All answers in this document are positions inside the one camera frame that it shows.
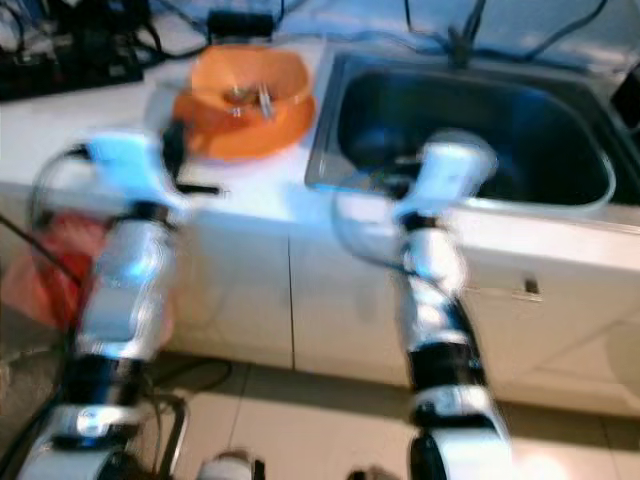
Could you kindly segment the grey floor mat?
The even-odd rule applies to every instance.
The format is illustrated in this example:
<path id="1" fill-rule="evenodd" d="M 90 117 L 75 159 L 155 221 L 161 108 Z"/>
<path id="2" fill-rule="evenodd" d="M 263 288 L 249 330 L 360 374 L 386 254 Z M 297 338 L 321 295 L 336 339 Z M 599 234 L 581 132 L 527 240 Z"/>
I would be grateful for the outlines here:
<path id="1" fill-rule="evenodd" d="M 17 480 L 19 462 L 58 388 L 63 360 L 63 352 L 56 347 L 22 349 L 1 357 L 1 480 Z"/>

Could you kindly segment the orange bowl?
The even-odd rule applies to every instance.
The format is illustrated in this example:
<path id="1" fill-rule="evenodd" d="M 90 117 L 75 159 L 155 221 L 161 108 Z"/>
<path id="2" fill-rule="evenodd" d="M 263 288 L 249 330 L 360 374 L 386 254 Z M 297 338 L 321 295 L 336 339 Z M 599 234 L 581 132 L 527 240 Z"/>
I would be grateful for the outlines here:
<path id="1" fill-rule="evenodd" d="M 312 78 L 301 55 L 276 47 L 228 45 L 209 47 L 189 73 L 189 92 L 197 99 L 234 114 L 260 114 L 256 88 L 266 84 L 274 108 L 311 96 Z"/>

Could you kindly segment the metal faucet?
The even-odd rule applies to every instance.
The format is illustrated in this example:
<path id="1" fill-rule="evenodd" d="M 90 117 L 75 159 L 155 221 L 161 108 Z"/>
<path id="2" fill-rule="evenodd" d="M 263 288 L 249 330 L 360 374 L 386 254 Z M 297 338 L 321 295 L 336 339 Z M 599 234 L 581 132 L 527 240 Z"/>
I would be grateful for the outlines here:
<path id="1" fill-rule="evenodd" d="M 488 0 L 474 0 L 470 13 L 461 26 L 448 28 L 447 42 L 445 42 L 445 54 L 448 58 L 448 67 L 452 69 L 465 69 L 474 56 L 477 32 L 483 23 L 483 15 Z"/>

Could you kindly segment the red plastic bag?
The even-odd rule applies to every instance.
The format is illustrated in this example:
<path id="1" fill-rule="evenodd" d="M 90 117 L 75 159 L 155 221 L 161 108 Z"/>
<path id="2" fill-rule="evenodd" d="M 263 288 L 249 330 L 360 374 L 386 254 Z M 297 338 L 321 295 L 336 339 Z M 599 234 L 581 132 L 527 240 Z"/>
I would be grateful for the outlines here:
<path id="1" fill-rule="evenodd" d="M 35 238 L 54 256 L 31 248 L 13 253 L 1 283 L 0 301 L 37 323 L 69 332 L 81 323 L 82 280 L 104 250 L 106 223 L 79 211 L 47 215 Z"/>

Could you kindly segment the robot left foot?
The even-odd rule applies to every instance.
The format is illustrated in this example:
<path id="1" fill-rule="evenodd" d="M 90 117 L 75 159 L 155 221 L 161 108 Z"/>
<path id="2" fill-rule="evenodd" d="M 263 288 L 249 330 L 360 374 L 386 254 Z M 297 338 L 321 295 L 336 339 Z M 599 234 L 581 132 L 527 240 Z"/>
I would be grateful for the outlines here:
<path id="1" fill-rule="evenodd" d="M 265 480 L 265 463 L 246 451 L 228 451 L 198 467 L 196 480 Z"/>

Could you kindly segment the narrow white cabinet door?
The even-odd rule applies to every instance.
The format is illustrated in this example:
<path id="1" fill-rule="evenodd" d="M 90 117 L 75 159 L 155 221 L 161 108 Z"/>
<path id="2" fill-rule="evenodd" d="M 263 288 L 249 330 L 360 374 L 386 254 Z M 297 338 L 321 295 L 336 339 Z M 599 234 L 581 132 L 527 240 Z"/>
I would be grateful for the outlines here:
<path id="1" fill-rule="evenodd" d="M 182 234 L 168 348 L 291 369 L 291 271 L 284 236 L 221 227 Z"/>

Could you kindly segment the black electronics box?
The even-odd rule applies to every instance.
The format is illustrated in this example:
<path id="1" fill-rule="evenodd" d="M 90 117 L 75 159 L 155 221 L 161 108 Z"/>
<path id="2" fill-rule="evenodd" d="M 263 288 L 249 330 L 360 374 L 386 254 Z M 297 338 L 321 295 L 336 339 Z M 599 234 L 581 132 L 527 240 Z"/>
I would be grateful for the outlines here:
<path id="1" fill-rule="evenodd" d="M 1 51 L 0 102 L 141 82 L 131 37 L 87 29 L 56 35 L 46 49 L 20 42 Z"/>

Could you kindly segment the slim metal utensil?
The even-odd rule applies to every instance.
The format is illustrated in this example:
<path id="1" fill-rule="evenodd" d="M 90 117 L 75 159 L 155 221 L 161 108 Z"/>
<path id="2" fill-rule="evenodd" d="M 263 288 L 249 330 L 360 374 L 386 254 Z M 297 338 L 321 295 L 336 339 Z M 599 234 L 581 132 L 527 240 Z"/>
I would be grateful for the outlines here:
<path id="1" fill-rule="evenodd" d="M 255 102 L 262 119 L 271 120 L 274 118 L 275 108 L 273 106 L 273 95 L 271 95 L 270 88 L 266 86 L 266 84 L 259 84 L 259 86 L 257 86 Z"/>

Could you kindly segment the stainless steel sink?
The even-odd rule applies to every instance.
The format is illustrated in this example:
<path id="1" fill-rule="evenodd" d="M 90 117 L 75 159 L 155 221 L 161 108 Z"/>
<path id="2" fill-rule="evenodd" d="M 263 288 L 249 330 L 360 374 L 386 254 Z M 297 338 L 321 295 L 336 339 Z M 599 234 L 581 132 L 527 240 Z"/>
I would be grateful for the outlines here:
<path id="1" fill-rule="evenodd" d="M 640 150 L 585 79 L 375 52 L 334 56 L 306 184 L 401 197 L 442 131 L 475 134 L 497 155 L 480 209 L 640 206 Z"/>

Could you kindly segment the black inline adapter box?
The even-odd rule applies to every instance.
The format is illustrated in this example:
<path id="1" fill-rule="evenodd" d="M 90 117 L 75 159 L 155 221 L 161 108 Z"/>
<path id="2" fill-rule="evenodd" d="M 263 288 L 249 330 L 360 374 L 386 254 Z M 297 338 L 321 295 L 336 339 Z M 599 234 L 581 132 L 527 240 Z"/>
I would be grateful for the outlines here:
<path id="1" fill-rule="evenodd" d="M 278 26 L 279 20 L 270 13 L 215 10 L 206 17 L 207 32 L 218 41 L 270 38 Z"/>

